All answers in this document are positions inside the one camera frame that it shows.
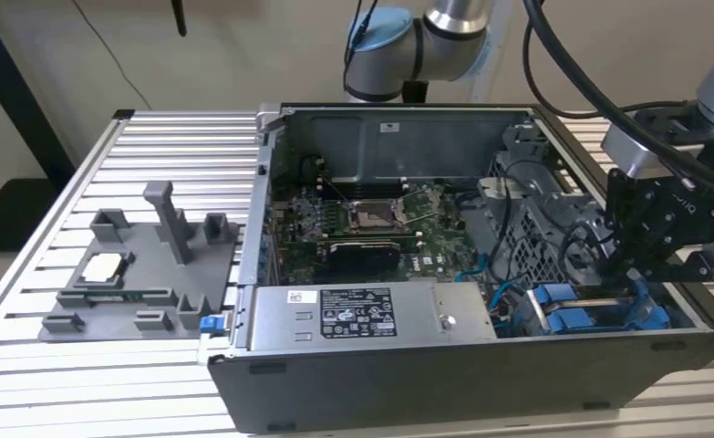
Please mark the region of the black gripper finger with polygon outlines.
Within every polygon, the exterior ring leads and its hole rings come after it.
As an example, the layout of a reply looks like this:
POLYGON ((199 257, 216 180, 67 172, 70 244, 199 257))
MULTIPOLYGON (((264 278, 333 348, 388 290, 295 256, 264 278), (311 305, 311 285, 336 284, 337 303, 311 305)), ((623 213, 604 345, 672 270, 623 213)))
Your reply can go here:
POLYGON ((661 264, 659 256, 661 226, 659 224, 612 223, 611 235, 613 251, 599 267, 599 274, 604 281, 625 276, 632 268, 645 273, 661 264))
POLYGON ((714 254, 693 251, 683 263, 664 262, 639 272, 649 281, 714 281, 714 254))

